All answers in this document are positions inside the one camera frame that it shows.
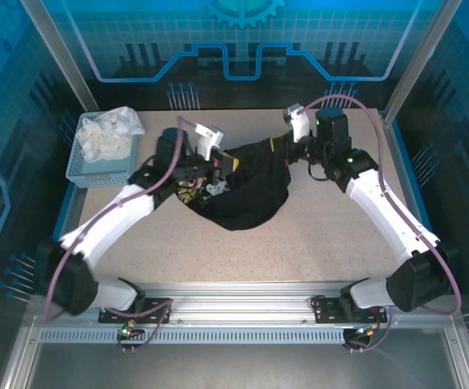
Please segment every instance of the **blue basket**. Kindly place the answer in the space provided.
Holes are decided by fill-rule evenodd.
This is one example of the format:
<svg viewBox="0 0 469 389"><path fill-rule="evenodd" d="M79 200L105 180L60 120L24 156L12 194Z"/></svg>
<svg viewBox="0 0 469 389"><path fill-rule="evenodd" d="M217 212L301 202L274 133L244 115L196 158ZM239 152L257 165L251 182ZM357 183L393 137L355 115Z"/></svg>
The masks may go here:
<svg viewBox="0 0 469 389"><path fill-rule="evenodd" d="M82 114L79 117L77 130L81 128L84 118L95 119L101 114L101 112L87 112ZM98 160L93 163L88 163L83 159L81 145L77 138L74 138L65 177L80 188L126 185L128 178L130 178L137 166L139 136L140 135L134 135L131 140L131 151L127 158L122 160Z"/></svg>

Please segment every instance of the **gear graphic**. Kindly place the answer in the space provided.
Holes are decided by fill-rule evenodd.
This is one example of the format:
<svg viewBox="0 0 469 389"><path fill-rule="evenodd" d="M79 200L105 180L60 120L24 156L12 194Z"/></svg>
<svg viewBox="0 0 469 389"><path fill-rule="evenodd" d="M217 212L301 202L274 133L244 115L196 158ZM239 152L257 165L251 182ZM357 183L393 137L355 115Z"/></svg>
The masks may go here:
<svg viewBox="0 0 469 389"><path fill-rule="evenodd" d="M5 41L12 40L22 24L19 0L0 0L0 35Z"/></svg>
<svg viewBox="0 0 469 389"><path fill-rule="evenodd" d="M284 6L284 0L206 0L205 4L210 16L215 16L218 23L227 22L230 28L266 23L269 15L277 14L278 6Z"/></svg>

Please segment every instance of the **speckled tabletop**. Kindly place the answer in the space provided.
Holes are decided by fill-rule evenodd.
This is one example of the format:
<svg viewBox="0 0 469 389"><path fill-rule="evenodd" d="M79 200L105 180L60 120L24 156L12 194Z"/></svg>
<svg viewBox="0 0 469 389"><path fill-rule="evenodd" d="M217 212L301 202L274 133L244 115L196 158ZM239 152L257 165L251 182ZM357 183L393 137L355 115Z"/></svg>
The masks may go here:
<svg viewBox="0 0 469 389"><path fill-rule="evenodd" d="M359 109L346 110L353 146L377 159L373 128ZM146 128L140 165L155 151L161 131L177 123L177 112L141 112ZM185 118L225 132L222 146L237 147L288 130L281 111L183 112ZM310 113L314 123L314 111ZM191 135L191 142L196 137ZM403 201L398 175L384 137L386 180ZM189 210L175 196L128 230L103 255L98 277L134 282L328 281L389 275L397 264L371 220L332 182L316 182L306 163L290 168L290 196L274 218L248 231L229 232ZM322 176L322 168L313 167ZM120 187L89 189L81 222L112 200Z"/></svg>

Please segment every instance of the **enclosure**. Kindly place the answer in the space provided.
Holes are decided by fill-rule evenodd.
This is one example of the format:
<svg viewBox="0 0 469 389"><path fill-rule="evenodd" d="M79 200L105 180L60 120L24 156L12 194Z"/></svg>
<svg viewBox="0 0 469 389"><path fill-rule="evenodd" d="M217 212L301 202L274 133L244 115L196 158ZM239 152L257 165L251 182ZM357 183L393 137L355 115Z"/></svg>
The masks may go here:
<svg viewBox="0 0 469 389"><path fill-rule="evenodd" d="M462 315L393 309L376 353L342 348L343 326L316 323L309 300L398 264L366 213L300 162L256 229L227 231L173 196L106 251L99 277L174 300L144 350L122 355L99 310L46 320L29 283L38 243L121 189L67 180L81 114L138 111L139 167L179 114L218 126L229 149L289 130L290 105L338 94L372 109L390 187L451 245ZM310 122L327 107L376 158L364 111L332 98ZM469 387L469 0L0 0L0 387L125 384Z"/></svg>

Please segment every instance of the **glass panel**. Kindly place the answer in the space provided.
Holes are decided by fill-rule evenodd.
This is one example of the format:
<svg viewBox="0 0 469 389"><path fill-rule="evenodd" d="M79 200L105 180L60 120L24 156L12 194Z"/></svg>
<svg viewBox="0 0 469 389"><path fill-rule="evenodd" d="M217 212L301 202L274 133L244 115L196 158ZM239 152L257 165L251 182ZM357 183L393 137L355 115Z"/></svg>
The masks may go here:
<svg viewBox="0 0 469 389"><path fill-rule="evenodd" d="M81 112L20 3L0 1L0 374L34 271L34 263L10 257L33 256L40 238L53 232Z"/></svg>
<svg viewBox="0 0 469 389"><path fill-rule="evenodd" d="M440 0L205 3L46 2L102 109L225 109L384 108Z"/></svg>
<svg viewBox="0 0 469 389"><path fill-rule="evenodd" d="M433 230L458 254L454 274L469 312L469 1L397 119Z"/></svg>

